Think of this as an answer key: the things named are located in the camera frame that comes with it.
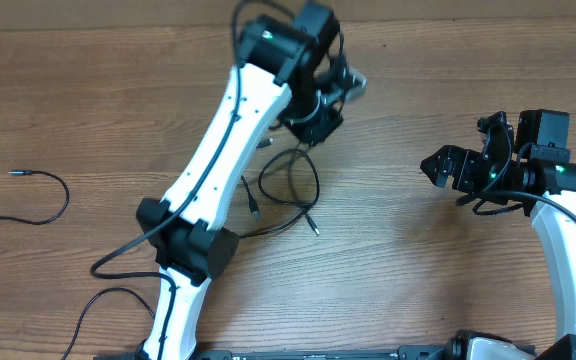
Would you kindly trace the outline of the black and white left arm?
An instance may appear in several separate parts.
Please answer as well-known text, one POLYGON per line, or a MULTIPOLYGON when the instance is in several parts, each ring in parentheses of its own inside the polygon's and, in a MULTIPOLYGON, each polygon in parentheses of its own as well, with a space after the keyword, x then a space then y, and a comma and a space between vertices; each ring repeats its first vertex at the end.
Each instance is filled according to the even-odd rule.
POLYGON ((234 35, 234 65, 219 107, 196 152, 159 199, 143 200, 137 220, 156 250, 160 296, 138 359, 188 359, 210 283, 236 252, 239 237, 225 229, 244 169, 274 121, 314 146, 342 123, 353 76, 344 55, 316 70, 334 42, 342 42, 331 8, 306 3, 290 22, 267 15, 234 35))

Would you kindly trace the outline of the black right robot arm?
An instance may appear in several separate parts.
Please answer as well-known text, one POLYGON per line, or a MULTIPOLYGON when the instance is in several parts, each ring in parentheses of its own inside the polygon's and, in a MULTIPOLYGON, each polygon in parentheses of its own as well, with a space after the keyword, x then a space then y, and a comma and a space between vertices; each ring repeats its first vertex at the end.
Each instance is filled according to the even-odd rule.
POLYGON ((576 163, 567 147, 570 116, 525 110, 512 126, 503 111, 477 120, 479 151, 445 145, 420 163, 436 187, 461 192, 477 216, 522 211, 547 262, 556 310, 553 345, 542 359, 576 359, 576 163))

